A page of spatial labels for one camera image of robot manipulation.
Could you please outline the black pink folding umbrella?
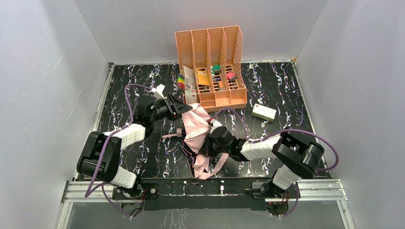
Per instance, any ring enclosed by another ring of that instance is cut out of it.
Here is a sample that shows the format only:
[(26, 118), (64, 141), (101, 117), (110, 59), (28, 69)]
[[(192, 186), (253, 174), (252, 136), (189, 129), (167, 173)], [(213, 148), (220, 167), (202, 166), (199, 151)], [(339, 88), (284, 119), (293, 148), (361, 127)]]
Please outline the black pink folding umbrella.
[(191, 104), (191, 107), (192, 110), (181, 115), (185, 133), (182, 134), (178, 128), (175, 134), (163, 135), (162, 138), (184, 137), (186, 146), (190, 148), (188, 150), (186, 147), (183, 147), (183, 150), (185, 155), (191, 157), (189, 166), (192, 177), (206, 180), (215, 176), (222, 169), (229, 155), (227, 153), (222, 154), (213, 171), (211, 173), (208, 172), (210, 159), (208, 156), (199, 153), (199, 150), (202, 149), (205, 136), (211, 132), (212, 128), (208, 124), (211, 117), (200, 104), (194, 103)]

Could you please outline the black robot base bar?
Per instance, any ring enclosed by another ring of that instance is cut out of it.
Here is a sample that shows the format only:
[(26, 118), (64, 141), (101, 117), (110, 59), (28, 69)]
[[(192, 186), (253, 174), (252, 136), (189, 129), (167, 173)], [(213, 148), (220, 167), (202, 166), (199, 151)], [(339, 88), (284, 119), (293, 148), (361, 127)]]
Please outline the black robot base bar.
[(155, 194), (147, 191), (146, 210), (247, 208), (265, 210), (263, 199), (246, 193), (254, 182), (267, 178), (220, 177), (199, 180), (192, 178), (144, 178), (142, 184), (152, 184)]

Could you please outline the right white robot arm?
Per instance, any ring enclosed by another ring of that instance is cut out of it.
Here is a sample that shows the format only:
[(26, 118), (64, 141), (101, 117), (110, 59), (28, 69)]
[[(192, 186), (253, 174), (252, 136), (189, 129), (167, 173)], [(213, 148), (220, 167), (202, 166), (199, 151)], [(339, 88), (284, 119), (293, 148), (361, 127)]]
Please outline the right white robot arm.
[(222, 154), (238, 162), (278, 158), (283, 166), (274, 173), (266, 189), (284, 193), (301, 178), (313, 178), (317, 171), (324, 148), (311, 139), (313, 136), (311, 132), (285, 129), (262, 139), (245, 140), (236, 138), (226, 127), (220, 126), (206, 136), (200, 152), (210, 157)]

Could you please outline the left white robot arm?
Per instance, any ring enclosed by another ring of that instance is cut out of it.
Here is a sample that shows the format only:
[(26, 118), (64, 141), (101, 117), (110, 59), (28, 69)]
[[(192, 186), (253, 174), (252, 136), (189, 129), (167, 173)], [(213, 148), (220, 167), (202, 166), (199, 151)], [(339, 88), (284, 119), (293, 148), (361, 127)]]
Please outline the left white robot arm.
[(143, 96), (132, 115), (133, 121), (110, 132), (93, 131), (89, 134), (76, 165), (78, 174), (92, 177), (119, 187), (131, 189), (140, 179), (120, 166), (119, 155), (125, 148), (147, 139), (154, 130), (154, 123), (167, 118), (175, 121), (192, 110), (172, 94), (162, 98)]

